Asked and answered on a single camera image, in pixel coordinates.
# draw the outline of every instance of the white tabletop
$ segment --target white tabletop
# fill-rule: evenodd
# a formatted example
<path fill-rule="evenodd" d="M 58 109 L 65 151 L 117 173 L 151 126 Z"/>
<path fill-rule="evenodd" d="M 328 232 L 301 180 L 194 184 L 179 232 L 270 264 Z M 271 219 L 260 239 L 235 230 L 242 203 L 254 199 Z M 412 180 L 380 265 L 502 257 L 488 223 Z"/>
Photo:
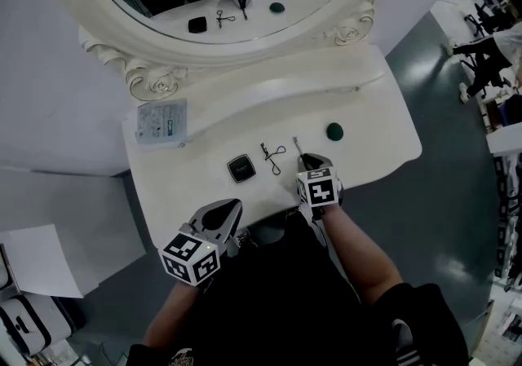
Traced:
<path fill-rule="evenodd" d="M 399 86 L 378 48 L 372 49 L 383 76 L 360 91 L 265 104 L 228 118 L 185 148 L 143 149 L 135 143 L 135 126 L 125 120 L 130 168 L 153 243 L 161 247 L 198 208 L 221 199 L 242 200 L 240 226 L 297 205 L 293 136 L 304 152 L 331 159 L 345 188 L 373 182 L 420 156 L 422 147 Z M 334 121 L 344 128 L 339 142 L 325 135 Z M 285 154 L 274 156 L 281 175 L 272 174 L 261 143 L 270 152 L 286 147 Z M 257 174 L 236 184 L 227 163 L 245 153 Z"/>
<path fill-rule="evenodd" d="M 251 0 L 246 8 L 248 20 L 236 7 L 232 0 L 201 0 L 155 15 L 153 20 L 176 37 L 205 43 L 230 43 L 252 40 L 285 29 L 295 22 L 305 18 L 309 11 L 311 0 Z M 285 6 L 285 11 L 275 14 L 270 11 L 270 4 L 279 2 Z M 218 26 L 217 10 L 222 10 L 222 18 L 235 16 L 236 20 L 224 21 L 223 27 Z M 205 16 L 207 31 L 200 34 L 188 32 L 188 21 L 192 18 Z"/>

